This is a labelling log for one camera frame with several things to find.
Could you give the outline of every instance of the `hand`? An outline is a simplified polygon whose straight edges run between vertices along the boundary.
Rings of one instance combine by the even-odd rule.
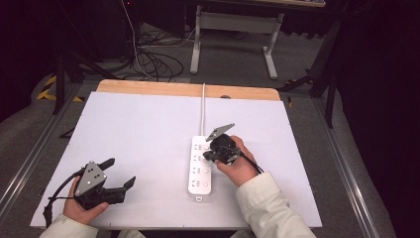
[[[76,183],[79,179],[80,177],[74,179],[68,197],[73,197],[74,189],[76,188]],[[102,214],[102,212],[104,212],[106,208],[108,208],[108,206],[108,203],[103,202],[90,210],[85,210],[76,200],[67,199],[65,201],[64,210],[62,214],[81,224],[89,225],[90,222],[92,222],[93,219]]]
[[[250,160],[255,162],[253,154],[245,147],[244,142],[237,136],[231,136],[231,139],[235,142],[236,146],[241,149]],[[215,164],[219,171],[225,173],[229,179],[236,185],[241,186],[248,180],[258,175],[256,169],[250,165],[244,158],[237,158],[231,165],[225,165],[222,162],[216,160]]]

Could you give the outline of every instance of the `power strip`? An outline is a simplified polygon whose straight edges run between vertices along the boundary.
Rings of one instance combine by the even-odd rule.
[[[188,192],[201,202],[211,192],[212,162],[207,161],[203,153],[210,151],[210,142],[204,136],[194,136],[191,144],[191,159],[189,161]]]

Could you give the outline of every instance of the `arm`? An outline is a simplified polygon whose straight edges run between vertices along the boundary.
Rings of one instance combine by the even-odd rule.
[[[255,161],[240,138],[231,138],[247,157]],[[315,237],[302,218],[288,207],[288,201],[270,173],[258,176],[244,158],[237,158],[230,166],[218,161],[216,165],[239,187],[239,206],[257,237]]]
[[[73,197],[74,189],[79,178],[71,186],[68,197]],[[108,208],[108,203],[101,203],[90,210],[85,210],[74,199],[67,199],[64,210],[52,225],[41,234],[41,238],[49,237],[96,237],[98,229],[89,226],[90,222]]]

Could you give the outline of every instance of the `desk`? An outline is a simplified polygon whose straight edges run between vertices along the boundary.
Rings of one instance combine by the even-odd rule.
[[[204,131],[235,122],[230,135],[240,135],[247,142],[259,165],[282,184],[290,206],[307,224],[321,226],[278,93],[267,88],[216,85],[206,85],[206,88],[209,97],[205,99]],[[87,161],[101,163],[115,158],[115,166],[106,171],[105,187],[121,186],[132,176],[137,176],[137,180],[127,192],[125,202],[110,206],[94,221],[94,226],[247,229],[236,203],[236,187],[217,169],[212,169],[208,202],[198,203],[188,196],[190,142],[200,127],[201,91],[199,84],[102,81],[98,92],[89,96],[46,194],[52,193],[58,183]],[[233,98],[248,95],[257,100],[216,98],[226,94]],[[41,213],[46,202],[47,197],[43,197],[32,226],[44,225]],[[61,210],[62,201],[57,201],[53,215],[57,216]]]
[[[227,3],[237,3],[236,1],[218,1]],[[291,5],[300,7],[324,7],[325,3],[319,2],[306,2],[298,0],[255,0],[256,4],[277,4],[277,5]],[[263,18],[263,17],[250,17],[250,16],[237,16],[218,13],[207,13],[201,11],[202,6],[197,6],[196,20],[195,20],[195,40],[192,52],[190,72],[196,74],[198,72],[198,63],[200,59],[200,32],[201,29],[214,29],[225,31],[241,31],[250,33],[271,34],[271,39],[268,47],[263,47],[262,52],[265,58],[265,63],[271,79],[277,79],[277,72],[275,70],[274,62],[272,61],[272,49],[277,39],[278,31],[280,30],[283,14],[278,14],[277,18]]]

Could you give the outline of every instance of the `white sleeve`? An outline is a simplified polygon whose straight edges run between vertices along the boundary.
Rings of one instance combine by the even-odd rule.
[[[95,238],[97,233],[98,229],[91,226],[83,225],[60,214],[53,221],[50,227],[43,234],[41,234],[40,238]]]
[[[237,200],[245,220],[257,237],[315,237],[288,201],[270,173],[263,173],[238,188]]]

